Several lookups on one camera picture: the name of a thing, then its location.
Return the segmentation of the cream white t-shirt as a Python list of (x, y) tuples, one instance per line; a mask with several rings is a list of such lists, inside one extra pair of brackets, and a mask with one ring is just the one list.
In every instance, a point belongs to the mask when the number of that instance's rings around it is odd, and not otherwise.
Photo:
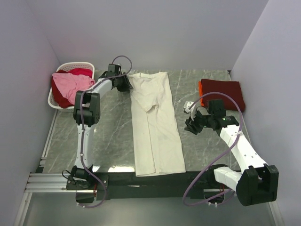
[(136, 176), (184, 173), (168, 74), (136, 73), (129, 81)]

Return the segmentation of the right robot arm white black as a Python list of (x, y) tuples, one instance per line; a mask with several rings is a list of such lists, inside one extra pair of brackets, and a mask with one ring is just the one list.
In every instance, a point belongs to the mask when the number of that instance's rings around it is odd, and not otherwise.
[(230, 148), (240, 171), (225, 164), (211, 163), (196, 179), (205, 186), (225, 186), (233, 190), (243, 206), (273, 202), (277, 199), (279, 172), (275, 165), (268, 165), (253, 149), (234, 116), (228, 116), (223, 100), (210, 100), (208, 114), (198, 111), (199, 103), (185, 102), (184, 111), (190, 116), (185, 121), (186, 131), (195, 135), (210, 128)]

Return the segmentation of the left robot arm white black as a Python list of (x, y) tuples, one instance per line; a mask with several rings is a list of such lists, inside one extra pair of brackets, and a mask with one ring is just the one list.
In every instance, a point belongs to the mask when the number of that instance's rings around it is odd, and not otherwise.
[(75, 97), (73, 118), (78, 129), (78, 147), (75, 165), (72, 167), (67, 179), (67, 186), (79, 186), (80, 189), (89, 189), (99, 184), (99, 178), (93, 173), (91, 146), (94, 129), (100, 120), (100, 100), (112, 89), (119, 92), (128, 92), (131, 86), (127, 73), (122, 72), (121, 66), (109, 64), (95, 84), (78, 91)]

